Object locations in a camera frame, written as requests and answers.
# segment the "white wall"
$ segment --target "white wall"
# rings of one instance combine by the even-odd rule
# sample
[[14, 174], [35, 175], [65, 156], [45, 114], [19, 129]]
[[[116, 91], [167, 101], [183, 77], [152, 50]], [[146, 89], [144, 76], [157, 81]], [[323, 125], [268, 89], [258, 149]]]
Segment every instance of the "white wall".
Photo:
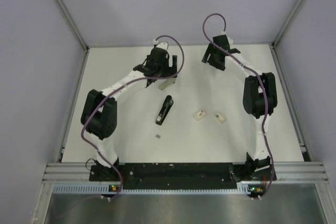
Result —
[[[161, 34], [207, 44], [204, 18], [220, 12], [236, 42], [272, 42], [296, 0], [64, 0], [89, 46], [149, 45]], [[207, 30], [217, 35], [220, 20]]]
[[53, 0], [0, 0], [0, 222], [28, 223], [83, 52]]
[[336, 0], [307, 0], [278, 48], [304, 136], [336, 192]]

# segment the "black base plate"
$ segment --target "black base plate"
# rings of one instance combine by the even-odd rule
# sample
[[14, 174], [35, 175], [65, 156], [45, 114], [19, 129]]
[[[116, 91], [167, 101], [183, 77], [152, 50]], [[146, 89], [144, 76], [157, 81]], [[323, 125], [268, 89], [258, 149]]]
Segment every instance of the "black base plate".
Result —
[[[245, 165], [232, 163], [126, 163], [119, 164], [123, 176], [124, 189], [161, 189], [161, 190], [207, 190], [236, 189], [230, 171], [244, 173]], [[270, 179], [270, 169], [265, 171]], [[119, 181], [112, 168], [101, 165], [91, 167], [90, 181]]]

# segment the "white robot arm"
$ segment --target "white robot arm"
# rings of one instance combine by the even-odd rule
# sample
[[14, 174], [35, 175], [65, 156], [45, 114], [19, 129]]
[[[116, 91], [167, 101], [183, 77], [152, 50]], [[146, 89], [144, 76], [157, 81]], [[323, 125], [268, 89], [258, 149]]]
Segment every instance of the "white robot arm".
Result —
[[[81, 123], [85, 124], [90, 114], [97, 105], [111, 92], [124, 86], [119, 92], [109, 98], [104, 106], [94, 115], [89, 122], [86, 131], [89, 133], [92, 142], [98, 147], [102, 156], [111, 164], [118, 162], [118, 155], [114, 150], [113, 138], [110, 135], [117, 127], [117, 104], [122, 103], [137, 91], [148, 87], [156, 80], [146, 79], [146, 77], [169, 77], [177, 73], [177, 56], [173, 56], [173, 64], [169, 67], [168, 43], [160, 42], [152, 49], [143, 64], [137, 65], [122, 80], [101, 91], [91, 90], [87, 96]], [[129, 85], [132, 80], [143, 78]], [[165, 81], [168, 84], [175, 81], [177, 76]], [[164, 89], [166, 85], [162, 83], [159, 88]], [[110, 165], [97, 154], [97, 161], [104, 166]]]
[[233, 41], [225, 34], [213, 38], [213, 42], [241, 62], [239, 64], [232, 57], [225, 55], [222, 51], [209, 44], [207, 51], [202, 59], [203, 63], [209, 63], [219, 70], [230, 70], [244, 84], [243, 106], [247, 112], [245, 125], [249, 134], [249, 147], [247, 152], [247, 161], [251, 163], [252, 172], [257, 172], [269, 167], [270, 157], [266, 148], [261, 125], [265, 116], [265, 101], [261, 87], [254, 74], [246, 70], [243, 66], [255, 70], [263, 80], [268, 98], [268, 116], [265, 121], [265, 133], [268, 131], [268, 124], [271, 114], [277, 106], [277, 94], [275, 86], [275, 77], [272, 73], [262, 73], [246, 61], [239, 50], [231, 49]]

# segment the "metal rail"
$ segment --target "metal rail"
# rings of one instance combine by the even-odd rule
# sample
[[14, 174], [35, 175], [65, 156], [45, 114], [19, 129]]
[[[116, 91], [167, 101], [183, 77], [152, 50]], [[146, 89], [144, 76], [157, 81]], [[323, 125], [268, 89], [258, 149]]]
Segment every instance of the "metal rail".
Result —
[[276, 36], [273, 46], [274, 48], [277, 48], [279, 44], [281, 43], [286, 31], [290, 27], [291, 23], [297, 16], [298, 12], [300, 11], [301, 7], [303, 6], [305, 0], [297, 0], [294, 4], [294, 7], [292, 8], [291, 12], [289, 13], [288, 17], [286, 18], [284, 24], [282, 25], [278, 35]]
[[[88, 169], [94, 163], [88, 163]], [[315, 184], [328, 183], [328, 177], [322, 162], [276, 162], [277, 180], [274, 184]], [[97, 183], [89, 181], [90, 172], [85, 163], [51, 163], [48, 164], [42, 183]], [[244, 181], [242, 184], [259, 184]]]
[[336, 223], [336, 200], [329, 184], [316, 184], [321, 207], [328, 224]]
[[64, 20], [66, 21], [66, 23], [68, 24], [70, 30], [72, 31], [73, 35], [75, 36], [75, 38], [78, 40], [78, 42], [80, 43], [82, 49], [84, 51], [88, 50], [88, 46], [86, 45], [78, 27], [75, 24], [75, 21], [73, 20], [72, 16], [69, 13], [68, 8], [65, 6], [63, 0], [55, 0], [56, 5], [58, 7], [58, 9], [60, 10]]

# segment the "small white block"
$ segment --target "small white block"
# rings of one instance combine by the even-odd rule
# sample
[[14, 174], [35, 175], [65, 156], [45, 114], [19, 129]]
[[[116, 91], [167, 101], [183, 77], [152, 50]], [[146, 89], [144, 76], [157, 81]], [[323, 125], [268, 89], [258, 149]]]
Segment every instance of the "small white block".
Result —
[[194, 118], [199, 121], [201, 118], [205, 117], [206, 113], [204, 110], [198, 111], [196, 114], [194, 114]]
[[223, 117], [220, 113], [217, 113], [215, 116], [220, 123], [224, 123], [226, 121], [225, 117]]

